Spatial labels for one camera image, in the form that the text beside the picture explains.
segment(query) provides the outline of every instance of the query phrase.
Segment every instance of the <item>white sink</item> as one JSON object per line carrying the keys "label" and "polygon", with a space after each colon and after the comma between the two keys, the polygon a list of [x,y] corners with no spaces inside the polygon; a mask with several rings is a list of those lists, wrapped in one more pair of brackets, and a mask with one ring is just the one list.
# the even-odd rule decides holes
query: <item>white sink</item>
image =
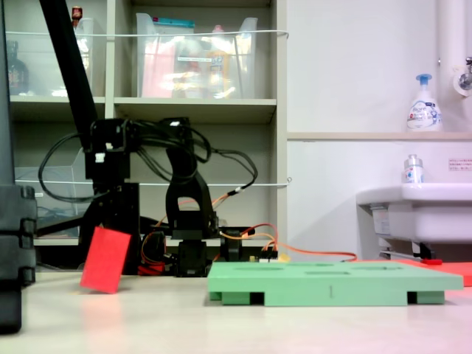
{"label": "white sink", "polygon": [[472,243],[472,184],[423,183],[357,194],[381,237],[423,243]]}

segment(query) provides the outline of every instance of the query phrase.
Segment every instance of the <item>shelf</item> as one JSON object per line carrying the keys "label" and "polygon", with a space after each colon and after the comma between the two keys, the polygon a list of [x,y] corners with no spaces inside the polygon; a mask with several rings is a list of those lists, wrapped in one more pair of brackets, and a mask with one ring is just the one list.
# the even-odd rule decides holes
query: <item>shelf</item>
{"label": "shelf", "polygon": [[[220,240],[204,240],[208,247],[219,247]],[[177,247],[180,240],[166,240],[168,247]],[[244,247],[264,247],[268,240],[243,240]],[[35,246],[78,246],[78,238],[36,238]]]}
{"label": "shelf", "polygon": [[115,98],[120,118],[157,121],[169,117],[189,117],[197,124],[267,124],[277,100],[212,100],[178,98]]}
{"label": "shelf", "polygon": [[269,7],[271,0],[131,0],[135,6]]}
{"label": "shelf", "polygon": [[78,238],[36,238],[35,246],[78,246]]}
{"label": "shelf", "polygon": [[[105,98],[95,97],[98,117],[105,116]],[[10,96],[15,122],[73,122],[68,97]]]}
{"label": "shelf", "polygon": [[[220,240],[204,240],[208,247],[219,247]],[[243,247],[264,247],[269,240],[243,240]],[[167,247],[177,247],[180,240],[166,240]]]}
{"label": "shelf", "polygon": [[322,132],[292,132],[287,133],[289,141],[313,141],[313,140],[425,140],[425,141],[454,141],[471,140],[472,132],[439,132],[425,131],[417,133],[322,133]]}

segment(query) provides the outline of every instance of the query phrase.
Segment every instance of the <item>white wire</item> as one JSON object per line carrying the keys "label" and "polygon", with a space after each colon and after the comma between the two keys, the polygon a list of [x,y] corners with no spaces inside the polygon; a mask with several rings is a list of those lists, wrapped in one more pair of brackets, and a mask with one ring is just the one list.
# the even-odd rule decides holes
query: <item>white wire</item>
{"label": "white wire", "polygon": [[[16,183],[39,183],[39,181],[26,180],[26,179],[17,179]],[[44,181],[44,183],[50,184],[93,184],[92,182],[73,182],[73,181]],[[288,183],[254,183],[251,184],[251,187],[287,187],[290,184]],[[139,183],[140,186],[144,187],[167,187],[168,183]],[[233,183],[208,183],[208,187],[242,187],[245,184],[233,184]]]}
{"label": "white wire", "polygon": [[[38,33],[38,32],[13,32],[13,31],[6,31],[8,35],[49,35],[49,33]],[[289,36],[288,31],[282,31],[279,29],[261,29],[258,31],[241,31],[241,32],[222,32],[222,33],[189,33],[185,35],[160,35],[160,34],[153,34],[153,35],[107,35],[107,34],[94,34],[94,35],[82,35],[82,34],[75,34],[77,37],[126,37],[126,38],[135,38],[135,37],[190,37],[190,36],[204,36],[204,35],[238,35],[241,33],[279,33],[281,35],[286,35],[287,38]]]}

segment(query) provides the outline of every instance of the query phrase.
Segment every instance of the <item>red card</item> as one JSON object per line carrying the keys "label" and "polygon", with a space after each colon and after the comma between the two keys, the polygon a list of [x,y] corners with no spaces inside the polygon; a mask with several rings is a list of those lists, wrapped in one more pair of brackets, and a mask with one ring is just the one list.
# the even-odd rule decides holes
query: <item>red card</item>
{"label": "red card", "polygon": [[130,241],[129,234],[96,227],[80,286],[115,294]]}

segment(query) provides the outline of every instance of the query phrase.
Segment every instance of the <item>small bottle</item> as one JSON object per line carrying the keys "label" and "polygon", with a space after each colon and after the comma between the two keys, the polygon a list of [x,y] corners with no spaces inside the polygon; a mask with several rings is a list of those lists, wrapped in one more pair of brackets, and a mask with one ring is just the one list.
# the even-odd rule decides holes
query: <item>small bottle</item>
{"label": "small bottle", "polygon": [[416,155],[408,155],[405,160],[405,183],[424,183],[423,160]]}
{"label": "small bottle", "polygon": [[71,18],[72,18],[72,26],[74,27],[74,32],[79,24],[79,21],[82,19],[82,16],[83,16],[82,7],[73,6]]}
{"label": "small bottle", "polygon": [[18,42],[7,41],[8,86],[10,94],[28,92],[28,68],[18,59]]}

